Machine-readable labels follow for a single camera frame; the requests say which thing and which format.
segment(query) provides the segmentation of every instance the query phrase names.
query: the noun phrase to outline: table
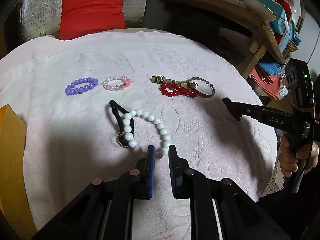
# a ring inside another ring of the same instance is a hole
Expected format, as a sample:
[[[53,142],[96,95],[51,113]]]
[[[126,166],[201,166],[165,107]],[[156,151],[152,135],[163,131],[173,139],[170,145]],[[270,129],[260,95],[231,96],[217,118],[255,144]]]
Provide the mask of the table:
[[[135,166],[148,145],[161,148],[156,128],[142,118],[134,121],[143,151],[120,147],[111,99],[161,118],[178,155],[208,178],[229,177],[255,201],[269,182],[276,161],[274,130],[250,117],[235,121],[221,98],[261,105],[260,100],[231,64],[189,39],[156,31],[113,31],[71,41],[40,37],[4,57],[0,70],[6,77],[0,83],[0,105],[10,104],[28,125],[21,179],[38,230],[92,178],[116,179]],[[64,93],[75,79],[91,76],[101,83],[114,74],[126,75],[132,86]],[[212,82],[216,93],[169,98],[150,82],[153,75],[200,76]],[[154,197],[134,202],[133,239],[188,234],[189,202],[173,198],[167,158],[156,161]]]
[[[164,2],[183,3],[222,15],[252,32],[250,53],[238,67],[239,73],[246,79],[257,62],[268,51],[274,59],[284,64],[274,34],[264,18],[224,0],[160,0]]]

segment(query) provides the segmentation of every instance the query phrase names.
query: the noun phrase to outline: screw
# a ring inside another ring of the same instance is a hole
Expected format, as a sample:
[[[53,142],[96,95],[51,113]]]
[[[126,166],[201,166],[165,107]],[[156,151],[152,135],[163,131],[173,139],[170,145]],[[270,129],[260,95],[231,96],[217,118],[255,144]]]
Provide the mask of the screw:
[[[134,170],[130,171],[130,175],[132,175],[132,176],[138,176],[139,174],[140,174],[140,171],[137,170],[137,169],[134,169]]]
[[[227,186],[230,186],[232,184],[232,180],[229,178],[224,178],[222,182],[224,185],[227,185]]]
[[[184,172],[185,172],[187,175],[190,175],[190,176],[192,176],[193,174],[196,173],[194,169],[186,169]]]
[[[98,186],[102,183],[102,179],[99,179],[99,178],[95,178],[91,181],[91,183],[95,186]]]

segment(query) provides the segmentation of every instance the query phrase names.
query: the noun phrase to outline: yellow cardboard box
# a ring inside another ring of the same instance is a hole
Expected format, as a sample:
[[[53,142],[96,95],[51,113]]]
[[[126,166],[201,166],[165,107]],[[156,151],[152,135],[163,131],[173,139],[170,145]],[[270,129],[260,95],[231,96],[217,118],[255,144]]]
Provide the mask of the yellow cardboard box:
[[[0,208],[22,240],[36,233],[23,179],[26,131],[9,105],[0,108]]]

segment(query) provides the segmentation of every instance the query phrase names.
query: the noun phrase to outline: red pillow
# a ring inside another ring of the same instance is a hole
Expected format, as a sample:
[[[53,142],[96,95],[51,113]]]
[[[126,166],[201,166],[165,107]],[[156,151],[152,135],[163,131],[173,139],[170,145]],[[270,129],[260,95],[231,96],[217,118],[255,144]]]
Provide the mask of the red pillow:
[[[123,0],[62,0],[60,40],[124,29]]]

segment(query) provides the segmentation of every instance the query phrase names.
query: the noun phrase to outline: red beaded bracelet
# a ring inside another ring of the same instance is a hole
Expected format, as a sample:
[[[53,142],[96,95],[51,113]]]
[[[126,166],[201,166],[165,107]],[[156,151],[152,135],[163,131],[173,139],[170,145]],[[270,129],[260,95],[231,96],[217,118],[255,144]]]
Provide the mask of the red beaded bracelet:
[[[176,89],[176,91],[169,92],[166,88],[172,88]],[[181,87],[179,85],[172,84],[170,82],[168,83],[162,83],[160,86],[160,91],[162,91],[162,94],[168,97],[175,97],[179,96],[181,94],[191,96],[193,98],[197,97],[198,93],[191,89],[186,89],[184,87]]]

